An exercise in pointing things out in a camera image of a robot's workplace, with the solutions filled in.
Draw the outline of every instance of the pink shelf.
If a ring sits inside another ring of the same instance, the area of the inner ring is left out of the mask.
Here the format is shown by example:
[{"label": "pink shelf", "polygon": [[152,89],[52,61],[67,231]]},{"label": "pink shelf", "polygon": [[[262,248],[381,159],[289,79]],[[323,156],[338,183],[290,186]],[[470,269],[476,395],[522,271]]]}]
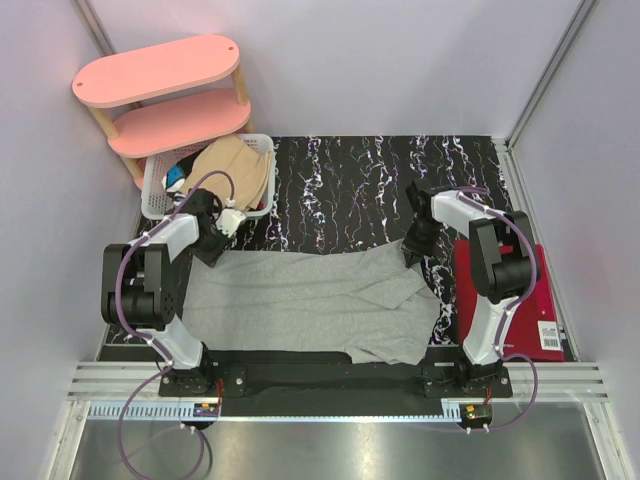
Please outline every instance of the pink shelf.
[{"label": "pink shelf", "polygon": [[146,157],[233,133],[250,115],[251,105],[239,105],[233,89],[209,90],[125,113],[109,145],[124,157]]},{"label": "pink shelf", "polygon": [[73,93],[90,107],[117,107],[214,82],[239,61],[233,40],[198,35],[91,62],[73,80]]}]

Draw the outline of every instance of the white plastic basket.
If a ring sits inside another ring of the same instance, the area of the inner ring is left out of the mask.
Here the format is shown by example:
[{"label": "white plastic basket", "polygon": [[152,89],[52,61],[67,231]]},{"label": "white plastic basket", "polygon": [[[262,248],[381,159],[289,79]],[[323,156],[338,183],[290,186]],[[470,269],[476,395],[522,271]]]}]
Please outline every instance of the white plastic basket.
[{"label": "white plastic basket", "polygon": [[[268,135],[258,133],[243,133],[237,134],[237,136],[260,155],[271,152],[269,181],[261,200],[264,208],[253,212],[245,212],[248,220],[258,220],[269,213],[273,207],[273,196],[276,187],[276,157],[273,152],[273,140]],[[179,160],[193,152],[197,152],[210,143],[210,141],[200,142],[169,152],[151,155],[147,158],[147,164],[144,169],[144,182],[142,184],[142,215],[149,220],[160,220],[167,211],[173,208],[173,203],[162,186],[162,177]]]}]

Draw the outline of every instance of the white sticker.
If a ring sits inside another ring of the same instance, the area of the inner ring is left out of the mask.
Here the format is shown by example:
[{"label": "white sticker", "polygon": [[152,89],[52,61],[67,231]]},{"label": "white sticker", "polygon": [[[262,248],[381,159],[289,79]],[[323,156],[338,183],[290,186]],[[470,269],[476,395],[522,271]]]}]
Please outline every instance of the white sticker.
[{"label": "white sticker", "polygon": [[556,322],[539,321],[538,331],[540,332],[540,346],[543,350],[562,351]]}]

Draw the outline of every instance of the wooden shelf leg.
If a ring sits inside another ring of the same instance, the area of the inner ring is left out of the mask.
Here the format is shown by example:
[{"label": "wooden shelf leg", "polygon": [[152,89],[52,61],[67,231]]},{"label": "wooden shelf leg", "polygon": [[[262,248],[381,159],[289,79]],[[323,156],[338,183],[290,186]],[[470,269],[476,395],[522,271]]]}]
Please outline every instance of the wooden shelf leg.
[{"label": "wooden shelf leg", "polygon": [[137,158],[127,158],[127,157],[123,157],[122,155],[120,155],[120,158],[122,159],[124,166],[127,167],[127,170],[129,170],[129,173],[131,174],[134,180],[137,178],[142,178],[144,176],[144,172],[138,165]]},{"label": "wooden shelf leg", "polygon": [[233,80],[233,86],[236,88],[236,96],[240,105],[246,105],[249,103],[249,95],[247,94],[247,86],[244,84],[244,74],[240,64],[231,73],[231,79]]},{"label": "wooden shelf leg", "polygon": [[244,124],[244,131],[247,133],[255,133],[256,129],[253,126],[253,117],[249,117],[247,123]]},{"label": "wooden shelf leg", "polygon": [[[109,115],[108,110],[104,108],[94,108],[94,107],[87,107],[87,108],[91,112],[91,115],[93,115],[93,118],[96,119],[96,122],[98,122],[98,125],[100,125],[100,128],[102,128],[102,131],[104,132],[104,134],[107,136],[109,140],[118,138],[120,136],[118,129],[116,128],[116,126],[113,124],[113,121],[111,120],[111,116]],[[129,173],[131,174],[134,180],[143,177],[144,173],[142,172],[142,169],[138,165],[137,159],[127,158],[123,156],[120,156],[120,158],[122,159],[122,162],[124,163],[125,167],[127,167],[127,170],[129,170]]]},{"label": "wooden shelf leg", "polygon": [[118,133],[118,129],[113,124],[113,121],[109,116],[108,110],[104,108],[94,108],[94,107],[87,107],[87,108],[91,112],[91,115],[93,115],[93,118],[96,119],[96,122],[98,122],[98,125],[100,125],[100,128],[102,128],[102,131],[104,132],[104,134],[107,136],[109,140],[118,138],[120,136],[120,134]]}]

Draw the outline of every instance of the metal floor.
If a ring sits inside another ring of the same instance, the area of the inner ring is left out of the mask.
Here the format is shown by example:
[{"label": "metal floor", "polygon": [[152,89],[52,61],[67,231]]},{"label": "metal floor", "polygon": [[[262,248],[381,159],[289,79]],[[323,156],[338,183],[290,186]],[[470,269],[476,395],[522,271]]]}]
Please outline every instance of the metal floor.
[{"label": "metal floor", "polygon": [[[517,407],[496,404],[494,424]],[[144,475],[180,478],[200,451],[195,437],[168,422],[131,421],[125,449]],[[467,436],[446,424],[224,423],[205,430],[213,450],[194,479],[599,480],[604,473],[578,404],[538,404],[513,429]],[[116,422],[87,422],[73,480],[130,479],[116,446]]]}]

